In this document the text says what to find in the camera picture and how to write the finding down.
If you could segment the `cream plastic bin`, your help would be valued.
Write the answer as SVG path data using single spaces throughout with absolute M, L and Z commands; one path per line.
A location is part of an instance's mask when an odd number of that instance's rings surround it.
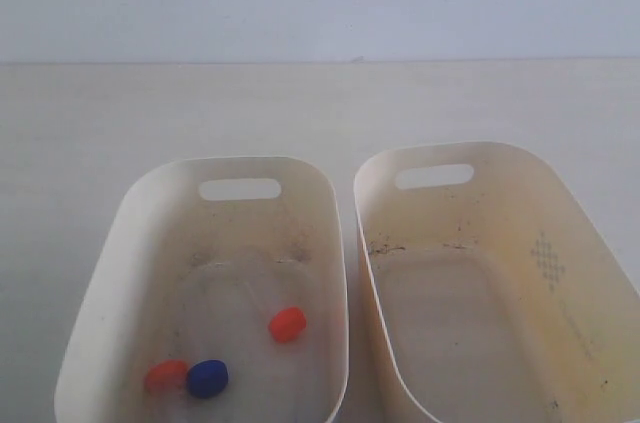
M 638 420 L 638 291 L 546 162 L 388 150 L 354 197 L 387 421 Z
M 267 255 L 307 318 L 293 342 L 269 335 L 238 270 Z M 288 157 L 182 160 L 125 195 L 59 372 L 60 422 L 155 422 L 144 378 L 216 359 L 219 395 L 187 391 L 186 422 L 335 422 L 349 375 L 342 235 L 334 189 Z

